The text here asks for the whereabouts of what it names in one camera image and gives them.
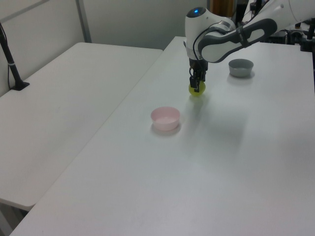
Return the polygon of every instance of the gray bowl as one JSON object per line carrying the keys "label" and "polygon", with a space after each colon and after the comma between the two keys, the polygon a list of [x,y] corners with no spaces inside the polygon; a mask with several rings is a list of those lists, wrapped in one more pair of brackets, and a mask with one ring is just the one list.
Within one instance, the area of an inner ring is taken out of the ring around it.
{"label": "gray bowl", "polygon": [[230,74],[235,77],[246,77],[251,74],[254,63],[246,59],[235,59],[229,62]]}

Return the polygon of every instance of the pink bowl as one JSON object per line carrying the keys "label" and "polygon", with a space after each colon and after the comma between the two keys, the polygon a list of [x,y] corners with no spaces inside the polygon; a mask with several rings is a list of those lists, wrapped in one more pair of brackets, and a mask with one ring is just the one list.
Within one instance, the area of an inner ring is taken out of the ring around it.
{"label": "pink bowl", "polygon": [[159,107],[151,113],[154,127],[161,131],[175,129],[179,124],[180,116],[180,112],[174,107]]}

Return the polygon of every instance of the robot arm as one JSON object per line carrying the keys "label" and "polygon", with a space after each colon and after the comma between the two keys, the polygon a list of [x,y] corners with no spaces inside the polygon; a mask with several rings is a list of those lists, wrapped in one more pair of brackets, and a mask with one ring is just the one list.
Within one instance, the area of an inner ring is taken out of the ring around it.
{"label": "robot arm", "polygon": [[221,62],[233,52],[314,16],[315,0],[269,0],[252,20],[236,29],[230,19],[203,7],[191,10],[185,21],[186,51],[193,70],[190,87],[199,92],[208,62]]}

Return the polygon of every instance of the black cable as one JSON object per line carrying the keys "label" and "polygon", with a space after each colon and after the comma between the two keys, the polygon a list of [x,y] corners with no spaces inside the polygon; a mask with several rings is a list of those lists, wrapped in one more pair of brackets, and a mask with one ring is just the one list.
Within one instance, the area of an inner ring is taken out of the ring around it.
{"label": "black cable", "polygon": [[195,55],[196,60],[197,60],[197,63],[199,64],[200,68],[202,68],[202,66],[201,66],[201,64],[200,64],[200,62],[199,62],[199,59],[198,59],[197,54],[196,54],[196,51],[195,51],[195,44],[196,44],[196,41],[197,41],[198,38],[199,38],[204,32],[206,32],[211,26],[213,26],[213,25],[215,25],[215,24],[218,24],[218,23],[219,23],[219,22],[216,22],[216,23],[210,25],[210,26],[209,26],[208,28],[206,28],[203,32],[201,32],[201,33],[197,36],[197,38],[195,39],[195,41],[194,41],[194,43],[193,43],[193,45],[192,45],[193,54]]}

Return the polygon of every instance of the yellow ball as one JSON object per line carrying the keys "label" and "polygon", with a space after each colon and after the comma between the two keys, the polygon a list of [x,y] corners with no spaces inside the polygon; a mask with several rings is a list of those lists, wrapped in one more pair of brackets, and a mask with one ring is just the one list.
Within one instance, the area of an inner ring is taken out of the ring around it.
{"label": "yellow ball", "polygon": [[189,85],[189,87],[188,87],[188,90],[189,90],[189,92],[190,92],[190,94],[191,94],[192,96],[198,97],[198,96],[200,96],[201,94],[203,94],[203,92],[206,90],[206,85],[205,85],[205,83],[204,83],[203,81],[200,81],[200,84],[199,84],[199,92],[195,92],[195,89],[192,88],[192,87],[190,87],[190,85]]}

